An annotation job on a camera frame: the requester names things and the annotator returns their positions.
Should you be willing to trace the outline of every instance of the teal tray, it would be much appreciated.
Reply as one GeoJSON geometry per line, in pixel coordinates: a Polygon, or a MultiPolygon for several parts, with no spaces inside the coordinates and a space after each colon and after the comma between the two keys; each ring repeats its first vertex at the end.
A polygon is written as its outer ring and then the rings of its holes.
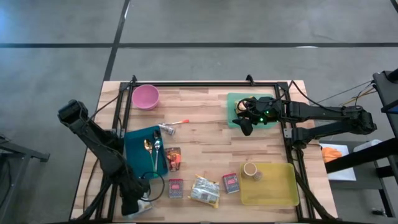
{"type": "MultiPolygon", "coordinates": [[[[152,162],[150,161],[150,153],[144,148],[144,140],[148,139],[152,145],[155,143],[154,131],[158,130],[160,133],[159,126],[153,126],[149,128],[140,129],[137,131],[131,131],[124,135],[124,145],[126,147],[126,159],[127,163],[132,167],[134,175],[141,177],[145,172],[153,171],[152,162]]],[[[168,173],[168,167],[166,162],[166,155],[163,147],[163,141],[161,140],[161,147],[159,148],[159,158],[157,161],[157,172],[161,176],[165,176],[168,173]]],[[[156,161],[156,149],[155,146],[152,150],[152,159],[155,164],[156,161]]],[[[145,178],[153,179],[157,176],[153,173],[146,174],[145,178]]]]}
{"type": "MultiPolygon", "coordinates": [[[[249,98],[250,96],[254,96],[257,99],[262,96],[270,96],[274,97],[271,94],[254,94],[254,93],[228,93],[226,96],[227,99],[227,118],[228,118],[228,127],[229,128],[240,128],[239,125],[232,122],[232,120],[238,118],[235,112],[235,101],[242,100],[243,98],[249,98]]],[[[276,122],[270,122],[266,125],[264,124],[257,124],[253,125],[254,129],[269,129],[275,126],[276,122]]]]}

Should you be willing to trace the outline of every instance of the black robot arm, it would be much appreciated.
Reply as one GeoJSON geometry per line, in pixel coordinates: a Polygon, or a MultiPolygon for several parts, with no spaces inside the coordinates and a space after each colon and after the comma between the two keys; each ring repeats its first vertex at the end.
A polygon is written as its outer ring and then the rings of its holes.
{"type": "Polygon", "coordinates": [[[328,125],[305,129],[285,129],[286,138],[290,138],[291,146],[305,148],[312,139],[319,139],[341,133],[370,134],[377,129],[370,113],[361,106],[325,107],[310,106],[296,101],[278,100],[271,97],[246,98],[236,108],[238,119],[234,123],[240,125],[244,135],[252,132],[252,124],[284,121],[301,123],[310,119],[336,121],[328,125]]]}
{"type": "Polygon", "coordinates": [[[105,131],[88,118],[88,111],[82,102],[69,101],[69,104],[58,111],[62,124],[76,134],[98,158],[101,169],[108,181],[105,182],[93,203],[78,219],[89,219],[95,211],[101,197],[111,184],[119,186],[122,196],[122,215],[138,212],[137,201],[149,190],[145,179],[138,179],[123,158],[124,139],[116,133],[105,131]]]}

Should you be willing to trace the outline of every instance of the gold spoon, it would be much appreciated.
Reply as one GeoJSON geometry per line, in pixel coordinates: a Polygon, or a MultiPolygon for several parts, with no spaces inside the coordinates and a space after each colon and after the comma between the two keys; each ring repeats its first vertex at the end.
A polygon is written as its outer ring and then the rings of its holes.
{"type": "Polygon", "coordinates": [[[144,148],[145,150],[147,150],[150,154],[150,161],[152,162],[152,171],[154,170],[154,160],[152,158],[152,149],[153,149],[153,145],[151,143],[151,141],[149,139],[145,139],[144,140],[144,148]]]}

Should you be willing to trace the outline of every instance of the gray floor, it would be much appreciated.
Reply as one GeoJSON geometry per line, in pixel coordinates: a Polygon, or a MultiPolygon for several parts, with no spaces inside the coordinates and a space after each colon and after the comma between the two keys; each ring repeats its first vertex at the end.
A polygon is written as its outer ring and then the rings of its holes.
{"type": "MultiPolygon", "coordinates": [[[[0,43],[112,43],[123,0],[0,2],[0,43]]],[[[121,42],[397,42],[398,13],[388,0],[140,0],[132,1],[121,42]]],[[[111,49],[0,49],[0,133],[50,152],[34,161],[19,195],[16,223],[68,219],[84,145],[57,119],[75,98],[93,112],[111,49]]],[[[305,80],[309,97],[324,99],[398,67],[398,48],[119,49],[111,80],[305,80]]],[[[323,102],[337,105],[358,90],[323,102]]],[[[379,129],[393,137],[377,95],[359,100],[379,129]]],[[[398,211],[398,186],[386,180],[398,211]]],[[[370,215],[378,193],[333,189],[340,218],[398,223],[370,215]]]]}

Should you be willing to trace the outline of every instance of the spoon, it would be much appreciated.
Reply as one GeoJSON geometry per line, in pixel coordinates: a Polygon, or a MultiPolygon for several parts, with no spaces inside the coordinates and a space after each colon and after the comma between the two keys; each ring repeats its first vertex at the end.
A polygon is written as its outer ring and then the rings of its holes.
{"type": "Polygon", "coordinates": [[[153,170],[154,170],[154,160],[152,159],[152,148],[153,148],[153,146],[152,146],[152,143],[151,143],[150,140],[148,140],[148,139],[145,139],[145,140],[144,140],[144,148],[145,148],[145,150],[147,150],[147,151],[149,152],[149,154],[150,154],[150,161],[151,161],[151,163],[152,163],[152,171],[153,171],[153,170]]]}
{"type": "Polygon", "coordinates": [[[159,141],[159,139],[156,140],[156,142],[155,142],[155,149],[156,149],[155,171],[157,172],[157,158],[158,158],[159,149],[160,149],[160,141],[159,141]]]}

